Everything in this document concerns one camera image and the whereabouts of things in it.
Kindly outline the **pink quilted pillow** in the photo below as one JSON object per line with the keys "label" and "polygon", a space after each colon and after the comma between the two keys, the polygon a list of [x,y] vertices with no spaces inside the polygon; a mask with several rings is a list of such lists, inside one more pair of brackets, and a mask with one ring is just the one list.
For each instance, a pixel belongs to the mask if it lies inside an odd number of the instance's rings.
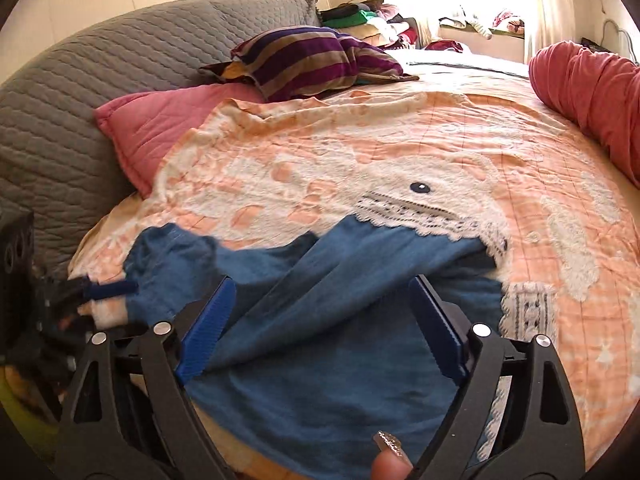
{"label": "pink quilted pillow", "polygon": [[163,157],[183,133],[201,125],[225,99],[264,100],[248,84],[201,84],[120,96],[96,108],[93,116],[112,141],[122,172],[140,195],[148,196]]}

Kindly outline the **clothes on window sill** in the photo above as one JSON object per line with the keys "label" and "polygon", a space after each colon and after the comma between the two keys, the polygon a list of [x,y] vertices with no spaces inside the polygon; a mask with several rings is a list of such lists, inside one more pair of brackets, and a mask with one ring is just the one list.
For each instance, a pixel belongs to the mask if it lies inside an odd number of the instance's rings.
{"label": "clothes on window sill", "polygon": [[439,25],[476,32],[489,40],[495,35],[506,35],[523,39],[525,37],[525,22],[513,12],[501,12],[492,20],[479,18],[476,14],[465,13],[463,9],[438,19]]}

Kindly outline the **white bed sheet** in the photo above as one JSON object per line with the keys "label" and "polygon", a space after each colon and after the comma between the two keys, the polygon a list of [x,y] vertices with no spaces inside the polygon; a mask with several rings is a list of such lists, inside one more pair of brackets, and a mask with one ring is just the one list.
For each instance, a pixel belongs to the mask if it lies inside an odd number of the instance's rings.
{"label": "white bed sheet", "polygon": [[407,49],[389,50],[388,54],[405,66],[438,65],[466,68],[467,70],[484,70],[484,72],[505,74],[522,79],[529,77],[526,64],[469,52]]}

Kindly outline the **grey quilted headboard cover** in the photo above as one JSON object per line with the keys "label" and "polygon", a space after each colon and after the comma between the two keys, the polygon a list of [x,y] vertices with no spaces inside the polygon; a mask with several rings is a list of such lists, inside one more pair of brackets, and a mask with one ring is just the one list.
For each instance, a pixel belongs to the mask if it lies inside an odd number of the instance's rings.
{"label": "grey quilted headboard cover", "polygon": [[84,235],[134,186],[94,110],[140,91],[196,86],[269,29],[319,23],[318,0],[176,0],[88,27],[1,86],[1,203],[35,215],[39,260],[65,275]]}

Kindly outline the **blue denim lace-trimmed pants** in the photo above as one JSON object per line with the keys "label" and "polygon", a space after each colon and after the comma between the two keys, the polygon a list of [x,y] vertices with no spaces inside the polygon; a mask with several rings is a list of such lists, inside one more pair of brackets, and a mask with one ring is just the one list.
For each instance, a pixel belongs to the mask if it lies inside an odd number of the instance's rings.
{"label": "blue denim lace-trimmed pants", "polygon": [[410,309],[424,275],[475,323],[521,340],[555,330],[553,288],[496,279],[493,221],[418,196],[363,194],[329,231],[232,250],[173,223],[142,231],[124,263],[134,321],[170,321],[228,276],[235,305],[186,388],[239,440],[314,479],[362,479],[385,430],[418,458],[454,398]]}

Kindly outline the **red bolster cushion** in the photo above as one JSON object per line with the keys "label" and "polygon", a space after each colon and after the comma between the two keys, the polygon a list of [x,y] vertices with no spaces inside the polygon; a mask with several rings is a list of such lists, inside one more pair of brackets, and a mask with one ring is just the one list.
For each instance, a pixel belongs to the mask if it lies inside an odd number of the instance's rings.
{"label": "red bolster cushion", "polygon": [[571,41],[538,51],[528,63],[538,98],[595,140],[633,185],[639,184],[639,66]]}

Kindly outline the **pile of clothes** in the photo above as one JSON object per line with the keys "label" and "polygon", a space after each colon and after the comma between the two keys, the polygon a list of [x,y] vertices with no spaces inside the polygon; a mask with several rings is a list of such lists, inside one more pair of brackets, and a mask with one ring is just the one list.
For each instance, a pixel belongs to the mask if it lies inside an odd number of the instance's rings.
{"label": "pile of clothes", "polygon": [[318,15],[323,27],[383,50],[425,49],[438,38],[427,18],[402,14],[385,0],[341,3]]}

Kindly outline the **purple striped pillow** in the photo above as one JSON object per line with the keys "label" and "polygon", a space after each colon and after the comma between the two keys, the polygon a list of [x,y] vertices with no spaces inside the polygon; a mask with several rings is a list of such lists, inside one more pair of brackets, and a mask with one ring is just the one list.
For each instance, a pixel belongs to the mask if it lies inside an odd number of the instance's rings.
{"label": "purple striped pillow", "polygon": [[383,50],[314,26],[261,32],[234,47],[229,62],[204,65],[200,72],[219,82],[250,81],[268,102],[418,79]]}

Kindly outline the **peach bear pattern blanket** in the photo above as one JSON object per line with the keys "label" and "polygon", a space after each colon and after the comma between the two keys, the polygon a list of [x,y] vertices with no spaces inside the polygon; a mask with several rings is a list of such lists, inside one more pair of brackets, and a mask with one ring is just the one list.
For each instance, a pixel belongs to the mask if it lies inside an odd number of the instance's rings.
{"label": "peach bear pattern blanket", "polygon": [[[168,223],[232,250],[284,246],[329,231],[369,192],[493,221],[508,241],[496,279],[553,288],[555,330],[535,335],[559,352],[593,465],[639,399],[639,231],[612,172],[524,81],[225,99],[164,156],[148,196],[126,198],[85,236],[68,272],[128,278],[138,235]],[[90,304],[96,325],[133,321],[129,297]],[[234,469],[306,477],[195,406]]]}

